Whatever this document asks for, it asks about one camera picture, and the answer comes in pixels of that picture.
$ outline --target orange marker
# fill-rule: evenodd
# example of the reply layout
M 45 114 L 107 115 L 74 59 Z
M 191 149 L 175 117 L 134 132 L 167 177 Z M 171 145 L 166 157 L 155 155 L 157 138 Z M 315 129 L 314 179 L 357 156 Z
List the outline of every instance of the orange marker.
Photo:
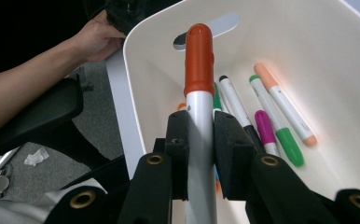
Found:
M 216 180 L 215 181 L 215 193 L 217 194 L 218 192 L 220 192 L 220 190 L 221 190 L 220 181 Z
M 186 110 L 187 109 L 187 104 L 186 103 L 180 103 L 178 106 L 177 106 L 177 111 L 179 110 Z
M 188 201 L 186 223 L 216 223 L 213 149 L 213 37 L 205 24 L 191 26 L 186 36 L 188 113 Z
M 284 95 L 282 90 L 279 88 L 278 83 L 270 75 L 270 72 L 262 63 L 256 63 L 255 72 L 261 79 L 262 83 L 265 86 L 265 89 L 270 93 L 273 100 L 281 108 L 285 117 L 293 126 L 299 138 L 306 146 L 313 146 L 317 143 L 316 136 L 314 136 L 311 129 L 308 127 L 306 122 L 299 115 L 297 110 L 291 105 L 287 97 Z

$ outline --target floor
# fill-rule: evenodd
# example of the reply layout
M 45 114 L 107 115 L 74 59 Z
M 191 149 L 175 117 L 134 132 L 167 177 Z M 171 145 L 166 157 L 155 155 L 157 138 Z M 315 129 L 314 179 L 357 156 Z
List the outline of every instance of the floor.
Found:
M 86 63 L 73 72 L 80 74 L 84 90 L 84 110 L 74 119 L 77 128 L 103 155 L 114 159 L 123 155 L 114 106 L 104 62 Z M 28 154 L 42 146 L 27 143 L 8 162 L 12 167 L 10 186 L 2 199 L 33 202 L 44 192 L 59 189 L 90 169 L 62 153 L 43 147 L 49 157 L 36 166 L 25 165 Z

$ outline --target paper scrap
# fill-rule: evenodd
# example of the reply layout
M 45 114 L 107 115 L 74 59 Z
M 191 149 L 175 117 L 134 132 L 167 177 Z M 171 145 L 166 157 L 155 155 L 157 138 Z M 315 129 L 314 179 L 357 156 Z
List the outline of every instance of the paper scrap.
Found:
M 25 165 L 33 165 L 36 166 L 38 163 L 42 162 L 46 158 L 49 157 L 47 151 L 42 147 L 36 151 L 35 154 L 29 154 L 26 158 L 24 164 Z

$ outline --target white plastic bin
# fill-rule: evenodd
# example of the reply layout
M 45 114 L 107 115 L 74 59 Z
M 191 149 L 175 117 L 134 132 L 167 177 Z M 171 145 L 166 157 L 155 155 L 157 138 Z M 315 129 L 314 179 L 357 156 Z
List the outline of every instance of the white plastic bin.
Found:
M 305 164 L 290 166 L 330 199 L 360 189 L 360 16 L 340 0 L 185 0 L 141 22 L 124 56 L 145 152 L 185 101 L 185 52 L 173 41 L 195 23 L 234 14 L 236 26 L 214 37 L 215 79 L 231 78 L 256 125 L 261 105 L 248 78 L 264 63 L 318 139 L 305 147 L 291 130 Z M 217 203 L 218 223 L 247 223 L 244 203 Z M 173 223 L 184 222 L 182 211 L 173 212 Z

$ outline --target green marker cap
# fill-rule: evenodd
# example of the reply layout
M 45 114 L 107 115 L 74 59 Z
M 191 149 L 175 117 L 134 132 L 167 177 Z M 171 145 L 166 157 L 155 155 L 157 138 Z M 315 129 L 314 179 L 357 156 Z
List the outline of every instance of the green marker cap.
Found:
M 301 166 L 304 163 L 303 156 L 301 150 L 299 149 L 296 140 L 293 135 L 290 133 L 290 129 L 283 128 L 276 133 L 276 137 L 278 137 L 279 142 L 281 143 L 285 155 L 287 158 L 295 165 Z
M 252 82 L 254 79 L 259 78 L 258 75 L 252 75 L 249 77 L 249 82 Z

